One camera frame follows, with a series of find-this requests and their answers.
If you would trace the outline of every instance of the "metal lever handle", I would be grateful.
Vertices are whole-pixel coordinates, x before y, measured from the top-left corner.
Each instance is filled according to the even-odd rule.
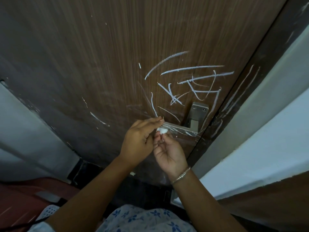
[[[184,135],[196,137],[199,130],[202,128],[208,109],[206,104],[193,102],[187,120],[183,126],[164,122],[161,127],[169,129],[172,133],[179,132]]]

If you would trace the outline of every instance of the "hand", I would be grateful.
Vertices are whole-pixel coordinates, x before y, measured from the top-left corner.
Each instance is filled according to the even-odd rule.
[[[154,136],[154,156],[171,182],[188,168],[182,147],[178,141],[173,139],[169,131],[162,135],[159,131],[156,132]]]
[[[164,119],[161,116],[148,120],[137,120],[125,135],[119,158],[131,167],[136,167],[153,150],[153,138],[149,134],[163,123]]]

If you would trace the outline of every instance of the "dark floor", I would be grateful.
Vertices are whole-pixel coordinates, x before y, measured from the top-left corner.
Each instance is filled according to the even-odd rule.
[[[72,185],[82,189],[102,170],[103,168],[97,165],[80,160],[68,176],[68,179],[72,181]],[[142,183],[132,177],[127,177],[119,186],[103,217],[108,217],[110,213],[122,205],[131,204],[145,210],[164,208],[175,213],[180,219],[190,222],[184,209],[170,204],[171,192],[172,187],[156,187]],[[234,217],[249,232],[277,231],[241,217]]]

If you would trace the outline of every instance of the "forearm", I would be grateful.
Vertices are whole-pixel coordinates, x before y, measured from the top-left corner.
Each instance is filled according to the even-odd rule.
[[[195,229],[246,231],[206,190],[192,170],[173,185]]]
[[[132,169],[117,157],[46,222],[56,232],[94,231],[115,191]]]

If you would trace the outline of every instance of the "clothing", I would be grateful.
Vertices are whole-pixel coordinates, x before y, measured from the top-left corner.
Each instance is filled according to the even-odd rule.
[[[96,232],[171,231],[195,232],[193,226],[165,209],[144,210],[124,205],[112,212]],[[37,224],[29,232],[54,232],[45,222]]]

